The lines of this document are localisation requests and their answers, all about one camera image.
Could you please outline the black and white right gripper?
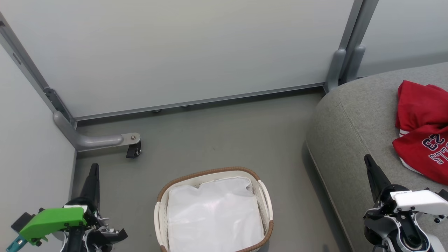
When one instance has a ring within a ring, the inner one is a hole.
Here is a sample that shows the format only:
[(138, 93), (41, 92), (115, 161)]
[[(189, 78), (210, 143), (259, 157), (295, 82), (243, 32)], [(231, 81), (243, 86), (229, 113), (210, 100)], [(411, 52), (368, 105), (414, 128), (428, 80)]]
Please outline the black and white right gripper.
[(363, 217), (365, 238), (373, 245), (441, 245), (420, 227), (418, 219), (423, 214), (432, 215), (435, 223), (447, 219), (446, 190), (408, 190), (391, 184), (370, 154), (364, 162), (374, 201)]

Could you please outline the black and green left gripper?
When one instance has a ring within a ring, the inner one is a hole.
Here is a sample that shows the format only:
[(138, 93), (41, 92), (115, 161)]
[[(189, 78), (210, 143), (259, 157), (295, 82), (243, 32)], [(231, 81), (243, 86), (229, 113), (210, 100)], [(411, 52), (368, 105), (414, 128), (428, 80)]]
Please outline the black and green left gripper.
[(85, 179), (82, 198), (75, 198), (61, 208), (40, 208), (38, 214), (24, 213), (11, 228), (18, 237), (10, 250), (18, 252), (26, 244), (39, 247), (50, 234), (62, 235), (62, 252), (110, 252), (114, 245), (128, 238), (124, 229), (110, 228), (99, 212), (99, 164), (93, 163)]

